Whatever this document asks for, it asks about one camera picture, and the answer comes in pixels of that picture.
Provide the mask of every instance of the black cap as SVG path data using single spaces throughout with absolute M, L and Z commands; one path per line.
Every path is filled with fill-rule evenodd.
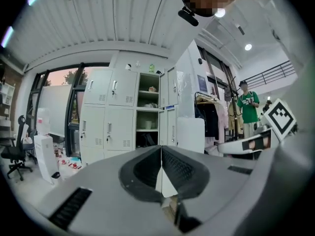
M 244 84 L 247 85 L 247 82 L 246 82 L 246 81 L 241 81 L 240 84 L 239 84 L 239 87 L 240 87 L 241 85 L 244 85 Z

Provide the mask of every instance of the office chair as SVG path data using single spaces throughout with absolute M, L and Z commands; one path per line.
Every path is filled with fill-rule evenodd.
M 29 154 L 29 157 L 32 157 L 33 160 L 34 160 L 34 163 L 36 164 L 36 157 L 35 157 L 35 154 L 34 154 L 34 149 L 35 149 L 35 144 L 34 144 L 34 136 L 37 135 L 37 130 L 34 129 L 29 137 L 32 139 L 32 143 L 31 144 L 23 144 L 23 150 L 26 152 L 26 151 L 30 151 L 31 154 Z
M 33 170 L 30 167 L 25 166 L 25 158 L 26 158 L 26 153 L 23 150 L 23 144 L 22 144 L 22 133 L 23 133 L 23 128 L 25 124 L 25 118 L 24 116 L 20 116 L 18 119 L 19 123 L 19 131 L 18 131 L 18 137 L 16 140 L 16 145 L 14 145 L 15 138 L 13 137 L 4 137 L 0 138 L 0 142 L 7 142 L 6 144 L 2 144 L 2 146 L 5 146 L 5 149 L 1 153 L 1 157 L 4 159 L 10 159 L 10 162 L 14 162 L 14 164 L 9 165 L 9 172 L 7 173 L 8 178 L 9 174 L 12 173 L 13 171 L 17 170 L 19 175 L 20 175 L 20 180 L 23 181 L 23 177 L 20 173 L 19 169 L 29 169 L 30 172 Z

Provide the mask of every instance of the metal railing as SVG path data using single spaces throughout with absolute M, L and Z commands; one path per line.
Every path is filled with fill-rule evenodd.
M 274 66 L 262 73 L 258 73 L 245 80 L 247 82 L 248 88 L 253 89 L 262 85 L 266 85 L 270 82 L 285 78 L 294 73 L 295 73 L 294 67 L 288 60 L 282 64 Z

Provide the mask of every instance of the poster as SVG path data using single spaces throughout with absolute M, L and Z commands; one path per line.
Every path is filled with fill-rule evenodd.
M 199 83 L 200 91 L 208 93 L 205 77 L 202 77 L 200 75 L 197 75 L 197 76 L 198 76 L 198 83 Z

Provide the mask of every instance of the brick wall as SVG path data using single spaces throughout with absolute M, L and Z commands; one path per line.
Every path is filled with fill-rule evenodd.
M 15 114 L 16 100 L 18 97 L 18 93 L 20 90 L 23 76 L 21 74 L 17 73 L 12 68 L 10 68 L 2 60 L 1 60 L 1 63 L 3 63 L 5 66 L 5 82 L 8 83 L 9 85 L 15 87 L 13 98 L 12 98 L 11 111 L 10 111 L 11 130 L 13 130 L 14 129 L 14 114 Z M 6 108 L 9 108 L 9 106 L 4 105 L 4 104 L 2 104 L 2 106 L 0 106 L 0 116 L 4 116 L 4 110 Z

